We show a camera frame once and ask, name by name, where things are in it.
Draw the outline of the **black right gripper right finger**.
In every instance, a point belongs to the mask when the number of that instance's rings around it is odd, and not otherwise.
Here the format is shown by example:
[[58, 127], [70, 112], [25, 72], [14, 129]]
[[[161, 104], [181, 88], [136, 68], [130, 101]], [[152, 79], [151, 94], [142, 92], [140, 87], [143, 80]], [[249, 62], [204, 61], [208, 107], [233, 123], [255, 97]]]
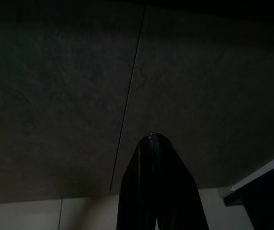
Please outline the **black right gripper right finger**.
[[209, 229], [196, 182], [171, 141], [152, 134], [160, 230]]

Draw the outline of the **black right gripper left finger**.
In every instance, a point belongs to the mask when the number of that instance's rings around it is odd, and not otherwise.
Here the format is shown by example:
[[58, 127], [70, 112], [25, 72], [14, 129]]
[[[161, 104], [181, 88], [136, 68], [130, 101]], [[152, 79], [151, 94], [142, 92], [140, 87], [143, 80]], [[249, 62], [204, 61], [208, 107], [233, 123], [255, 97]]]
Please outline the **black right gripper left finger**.
[[153, 230], [156, 225], [153, 159], [149, 136], [137, 144], [120, 187], [118, 230]]

